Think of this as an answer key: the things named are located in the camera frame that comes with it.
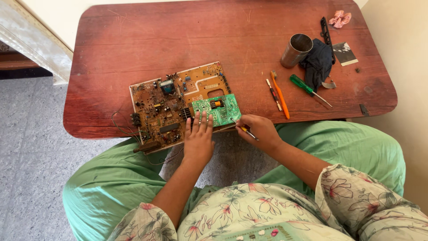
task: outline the green pants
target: green pants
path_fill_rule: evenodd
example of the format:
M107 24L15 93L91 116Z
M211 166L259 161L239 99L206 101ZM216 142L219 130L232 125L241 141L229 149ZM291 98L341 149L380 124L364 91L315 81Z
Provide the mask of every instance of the green pants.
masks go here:
M354 167L403 195L405 163L398 142L368 126L344 121L291 123L276 126L287 143L330 164ZM159 176L168 150L144 156L133 153L133 139L119 143L85 163L64 187L65 213L77 240L105 240L125 214L141 202L151 202L165 185ZM314 192L284 166L278 166L256 183L278 183L309 196ZM199 197L219 187L195 188L183 216Z

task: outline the grey tiled floor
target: grey tiled floor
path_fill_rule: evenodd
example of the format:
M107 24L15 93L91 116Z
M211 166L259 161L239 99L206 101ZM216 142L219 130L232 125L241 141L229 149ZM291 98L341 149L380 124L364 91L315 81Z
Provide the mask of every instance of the grey tiled floor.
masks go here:
M67 86L52 77L0 81L0 240L75 240L62 189L85 162L125 139L83 140L62 125ZM211 162L197 186L246 183L277 163L235 132L217 133ZM170 155L180 151L176 147ZM168 180L183 153L164 165Z

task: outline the floral sleeve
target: floral sleeve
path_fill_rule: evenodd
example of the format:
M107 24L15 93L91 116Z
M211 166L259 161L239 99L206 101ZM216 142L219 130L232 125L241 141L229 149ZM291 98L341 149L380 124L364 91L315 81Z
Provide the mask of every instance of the floral sleeve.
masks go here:
M176 241L174 224L162 209L150 203L129 211L116 226L108 241Z
M419 206L342 164L324 168L315 202L327 221L337 219L357 240L428 240L428 217Z

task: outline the metal tumbler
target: metal tumbler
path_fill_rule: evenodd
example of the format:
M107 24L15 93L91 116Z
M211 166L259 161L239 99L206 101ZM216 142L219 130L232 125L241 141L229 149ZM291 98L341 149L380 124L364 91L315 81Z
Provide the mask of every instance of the metal tumbler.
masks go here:
M287 48L281 57L281 65L285 68L293 68L311 51L314 43L309 36L303 33L297 33L291 36Z

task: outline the left hand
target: left hand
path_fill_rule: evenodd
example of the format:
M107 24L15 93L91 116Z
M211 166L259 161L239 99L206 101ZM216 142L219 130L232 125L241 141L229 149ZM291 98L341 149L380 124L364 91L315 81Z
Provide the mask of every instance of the left hand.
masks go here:
M214 152L214 144L212 141L213 134L213 116L208 117L207 112L202 112L201 124L199 125L200 112L195 114L193 128L190 128L191 119L186 121L186 132L184 134L184 158L181 165L188 167L200 168L200 171L211 160Z

